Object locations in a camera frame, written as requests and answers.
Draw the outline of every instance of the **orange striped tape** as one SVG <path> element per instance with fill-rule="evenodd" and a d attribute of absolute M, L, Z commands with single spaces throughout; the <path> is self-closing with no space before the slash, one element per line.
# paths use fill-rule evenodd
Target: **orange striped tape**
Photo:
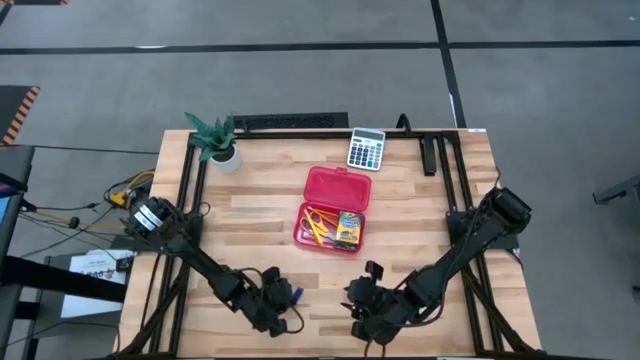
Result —
<path fill-rule="evenodd" d="M 11 145 L 16 140 L 18 132 L 20 132 L 20 129 L 22 128 L 22 125 L 27 118 L 27 114 L 29 113 L 29 110 L 31 110 L 31 106 L 33 106 L 33 102 L 35 101 L 39 92 L 40 88 L 37 86 L 34 86 L 29 89 L 29 91 L 27 91 L 27 95 L 22 100 L 22 105 L 20 105 L 18 111 L 13 117 L 11 125 L 9 125 L 9 129 L 7 129 L 7 133 L 0 141 L 0 146 Z"/>

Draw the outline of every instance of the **white flower pot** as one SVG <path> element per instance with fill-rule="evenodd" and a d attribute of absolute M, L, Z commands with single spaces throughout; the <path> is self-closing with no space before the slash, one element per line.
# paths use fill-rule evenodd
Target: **white flower pot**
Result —
<path fill-rule="evenodd" d="M 221 173 L 229 174 L 238 170 L 240 167 L 240 155 L 238 155 L 238 147 L 235 144 L 233 144 L 233 150 L 233 156 L 227 161 L 220 162 L 211 157 L 211 162 L 216 165 Z"/>

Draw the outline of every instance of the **black floor stripe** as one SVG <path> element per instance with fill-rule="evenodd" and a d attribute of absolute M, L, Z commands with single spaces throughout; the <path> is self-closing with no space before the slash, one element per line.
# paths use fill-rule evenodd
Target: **black floor stripe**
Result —
<path fill-rule="evenodd" d="M 450 49 L 572 49 L 636 47 L 640 40 L 452 42 Z"/>
<path fill-rule="evenodd" d="M 2 8 L 2 11 L 0 11 L 0 26 L 2 26 L 2 23 L 4 22 L 4 19 L 7 18 L 7 15 L 9 15 L 9 11 L 11 10 L 11 5 L 5 5 Z"/>
<path fill-rule="evenodd" d="M 447 40 L 447 31 L 444 27 L 444 18 L 442 17 L 440 2 L 438 0 L 431 0 L 431 9 L 433 10 L 433 18 L 436 23 L 436 31 L 438 32 L 438 44 L 440 45 L 444 75 L 447 80 L 447 88 L 449 89 L 449 95 L 451 96 L 451 103 L 453 105 L 455 127 L 466 128 L 467 121 L 464 118 L 464 111 L 462 110 L 462 99 L 460 98 L 456 72 L 453 69 L 453 59 L 451 59 L 451 51 L 449 50 L 449 41 Z"/>
<path fill-rule="evenodd" d="M 77 147 L 68 147 L 68 146 L 29 145 L 29 144 L 14 144 L 14 145 L 11 145 L 11 146 L 33 146 L 36 149 L 53 149 L 53 150 L 70 150 L 70 151 L 92 151 L 92 152 L 104 152 L 104 153 L 136 154 L 136 155 L 158 155 L 160 153 L 158 151 L 77 148 Z"/>
<path fill-rule="evenodd" d="M 82 48 L 5 48 L 0 55 L 92 55 L 92 54 L 175 54 L 263 51 L 317 50 L 415 50 L 437 49 L 435 42 L 344 42 L 290 43 L 246 45 L 177 45 L 177 46 L 120 46 Z"/>

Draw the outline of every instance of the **wooden plank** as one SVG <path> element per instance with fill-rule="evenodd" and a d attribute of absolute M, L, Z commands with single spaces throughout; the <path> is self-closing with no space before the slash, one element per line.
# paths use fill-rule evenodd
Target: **wooden plank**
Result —
<path fill-rule="evenodd" d="M 165 133 L 154 196 L 176 200 L 187 138 L 186 130 Z M 477 203 L 497 175 L 489 139 L 486 133 L 465 130 L 460 130 L 460 138 Z M 192 272 L 179 356 L 362 356 L 365 343 L 350 336 L 349 313 L 340 306 L 346 300 L 342 288 L 364 274 L 367 260 L 385 266 L 382 284 L 392 287 L 408 272 L 436 261 L 447 251 L 442 173 L 425 177 L 417 141 L 399 139 L 387 141 L 380 172 L 349 169 L 371 177 L 371 199 L 365 212 L 362 250 L 355 255 L 336 255 L 296 246 L 292 232 L 309 169 L 315 165 L 345 167 L 348 140 L 239 140 L 238 147 L 242 166 L 237 172 L 225 175 L 214 166 L 207 167 L 203 201 L 211 205 L 211 212 L 205 217 L 202 248 L 233 268 L 279 266 L 294 286 L 305 288 L 299 310 L 306 326 L 297 335 L 275 339 L 258 333 L 242 314 L 233 314 L 220 304 L 204 278 Z M 449 162 L 455 169 L 453 151 L 449 151 Z M 196 169 L 194 163 L 192 179 Z M 452 173 L 457 179 L 456 171 Z M 121 321 L 124 344 L 139 328 L 151 258 L 134 264 Z M 538 347 L 519 265 L 498 250 L 487 252 L 487 264 L 499 308 L 524 340 Z M 156 281 L 152 299 L 157 297 L 158 284 Z M 464 301 L 462 283 L 456 276 L 448 287 L 442 318 L 423 328 L 402 330 L 387 346 L 387 356 L 471 355 Z M 285 318 L 292 329 L 298 327 L 293 312 Z M 170 322 L 165 323 L 161 349 L 166 349 L 169 328 Z M 490 338 L 486 321 L 483 333 L 485 339 Z M 379 351 L 379 346 L 373 345 L 370 354 Z"/>

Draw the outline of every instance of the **calculator display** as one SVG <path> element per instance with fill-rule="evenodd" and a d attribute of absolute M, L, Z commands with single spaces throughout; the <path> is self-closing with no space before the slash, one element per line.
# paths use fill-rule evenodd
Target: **calculator display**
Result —
<path fill-rule="evenodd" d="M 360 131 L 360 130 L 354 130 L 353 136 L 363 137 L 363 138 L 373 139 L 378 141 L 382 141 L 384 139 L 384 135 L 382 134 L 370 133 L 368 131 Z"/>

